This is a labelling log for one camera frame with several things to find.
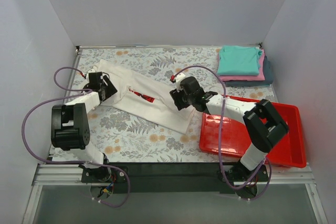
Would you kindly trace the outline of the white coca-cola t-shirt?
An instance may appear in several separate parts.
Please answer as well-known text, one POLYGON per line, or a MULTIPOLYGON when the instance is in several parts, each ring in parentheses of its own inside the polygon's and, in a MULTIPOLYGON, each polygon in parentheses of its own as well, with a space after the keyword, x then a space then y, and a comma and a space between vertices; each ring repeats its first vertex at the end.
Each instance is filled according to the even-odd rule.
POLYGON ((187 132, 195 109, 189 106, 179 111, 170 96, 173 88, 103 59, 93 69, 107 73, 117 89, 116 94, 102 103, 104 106, 112 106, 181 134, 187 132))

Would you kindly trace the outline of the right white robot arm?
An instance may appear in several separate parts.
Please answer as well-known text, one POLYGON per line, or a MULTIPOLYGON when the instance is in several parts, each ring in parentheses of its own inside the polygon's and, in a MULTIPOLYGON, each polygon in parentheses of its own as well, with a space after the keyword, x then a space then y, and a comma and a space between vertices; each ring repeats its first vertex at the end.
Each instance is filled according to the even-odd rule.
POLYGON ((257 103, 231 99, 217 92, 205 92, 196 78, 183 73, 171 76, 176 88, 170 91, 180 111, 192 106, 198 112, 218 115, 245 125, 251 144, 240 160, 233 165, 242 180, 251 180, 267 154, 289 132, 289 126, 268 100, 257 103))

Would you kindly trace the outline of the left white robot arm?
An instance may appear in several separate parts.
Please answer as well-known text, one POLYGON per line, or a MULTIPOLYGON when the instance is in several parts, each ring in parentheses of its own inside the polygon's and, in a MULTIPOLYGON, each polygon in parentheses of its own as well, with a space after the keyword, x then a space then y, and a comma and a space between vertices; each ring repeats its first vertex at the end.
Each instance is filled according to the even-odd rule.
POLYGON ((84 89, 92 92, 63 104, 54 105, 51 110, 51 143, 53 147, 72 153, 83 161, 80 167, 87 175, 100 182, 111 178, 112 170, 106 155, 99 151, 90 140, 88 113, 117 93, 116 87, 103 72, 87 74, 88 83, 84 89))

